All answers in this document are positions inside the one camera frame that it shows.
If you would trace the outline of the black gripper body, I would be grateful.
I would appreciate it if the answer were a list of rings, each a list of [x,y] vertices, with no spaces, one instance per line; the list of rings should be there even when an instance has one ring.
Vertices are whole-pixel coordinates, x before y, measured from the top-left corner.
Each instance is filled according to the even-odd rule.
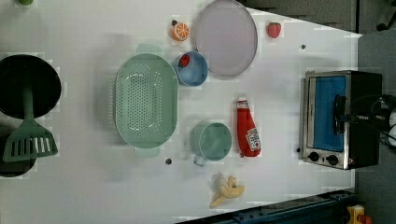
[[[389,117],[391,111],[388,108],[381,108],[379,111],[359,112],[353,114],[351,120],[355,123],[364,123],[372,125],[378,130],[387,130],[390,128]]]

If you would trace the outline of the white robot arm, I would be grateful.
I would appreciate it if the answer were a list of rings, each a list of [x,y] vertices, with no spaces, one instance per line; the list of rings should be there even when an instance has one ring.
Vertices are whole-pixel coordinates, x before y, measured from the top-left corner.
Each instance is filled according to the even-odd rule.
[[[381,144],[388,149],[395,149],[395,113],[389,108],[368,115],[353,115],[351,122],[374,131]]]

